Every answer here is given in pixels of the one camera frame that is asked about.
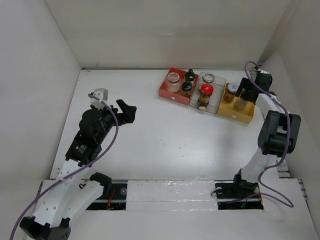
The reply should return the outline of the silver-capped white shaker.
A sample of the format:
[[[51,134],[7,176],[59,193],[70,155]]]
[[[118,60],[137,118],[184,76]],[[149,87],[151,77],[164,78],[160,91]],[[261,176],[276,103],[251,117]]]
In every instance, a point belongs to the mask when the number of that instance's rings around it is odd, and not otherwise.
[[[234,103],[234,107],[239,111],[243,111],[246,108],[247,104],[248,104],[248,94],[246,93],[245,90],[243,90],[239,95],[238,99],[236,100],[236,102]]]

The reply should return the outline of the silver-lid small jar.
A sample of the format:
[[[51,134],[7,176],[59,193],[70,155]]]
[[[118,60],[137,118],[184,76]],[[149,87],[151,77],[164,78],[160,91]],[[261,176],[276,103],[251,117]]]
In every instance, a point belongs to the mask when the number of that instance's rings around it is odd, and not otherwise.
[[[223,99],[227,102],[232,102],[236,96],[239,85],[235,82],[230,82],[226,85],[225,91],[223,94]]]

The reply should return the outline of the red-capped dark sauce bottle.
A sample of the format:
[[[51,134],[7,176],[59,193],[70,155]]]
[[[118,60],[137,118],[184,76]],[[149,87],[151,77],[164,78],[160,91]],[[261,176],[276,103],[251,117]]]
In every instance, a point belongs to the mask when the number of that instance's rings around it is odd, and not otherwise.
[[[214,87],[211,84],[203,84],[200,88],[199,102],[202,104],[208,104],[213,92]]]

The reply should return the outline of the glass jar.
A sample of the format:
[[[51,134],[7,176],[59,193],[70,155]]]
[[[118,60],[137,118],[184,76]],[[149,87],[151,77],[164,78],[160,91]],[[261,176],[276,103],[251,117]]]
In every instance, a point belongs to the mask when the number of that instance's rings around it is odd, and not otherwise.
[[[177,93],[180,90],[180,75],[178,73],[170,72],[164,82],[168,92]]]
[[[215,75],[210,72],[204,73],[201,77],[201,81],[203,84],[213,85],[215,83],[215,79],[216,79]]]

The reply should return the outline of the black-capped white bottle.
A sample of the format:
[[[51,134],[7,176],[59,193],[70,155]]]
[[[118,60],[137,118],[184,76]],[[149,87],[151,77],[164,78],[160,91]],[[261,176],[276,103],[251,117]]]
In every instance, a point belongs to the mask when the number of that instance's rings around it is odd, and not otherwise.
[[[190,68],[188,72],[186,72],[184,79],[186,82],[192,82],[195,80],[195,78],[196,78],[196,75],[194,73],[194,70]]]

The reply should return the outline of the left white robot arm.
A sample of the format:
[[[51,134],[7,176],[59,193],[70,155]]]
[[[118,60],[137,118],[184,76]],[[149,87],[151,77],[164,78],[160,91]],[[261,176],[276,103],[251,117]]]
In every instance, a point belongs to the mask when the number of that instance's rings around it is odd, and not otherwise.
[[[89,168],[104,154],[101,144],[112,128],[118,129],[135,120],[137,107],[118,99],[119,108],[91,97],[90,109],[82,114],[79,131],[74,137],[63,166],[53,185],[43,191],[46,196],[31,215],[23,216],[19,227],[33,240],[66,240],[71,222],[98,198],[112,192],[112,179],[96,172],[80,187]]]

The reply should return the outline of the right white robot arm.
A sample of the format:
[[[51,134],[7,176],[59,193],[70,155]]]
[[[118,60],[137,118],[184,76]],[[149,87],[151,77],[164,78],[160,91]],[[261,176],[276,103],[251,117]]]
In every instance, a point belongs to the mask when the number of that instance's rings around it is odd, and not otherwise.
[[[289,113],[275,93],[269,91],[272,81],[270,73],[257,69],[255,80],[243,78],[236,93],[240,100],[254,103],[264,118],[257,139],[258,149],[231,184],[232,193],[239,199],[255,193],[263,172],[270,169],[277,158],[283,161],[292,153],[298,139],[301,117]]]

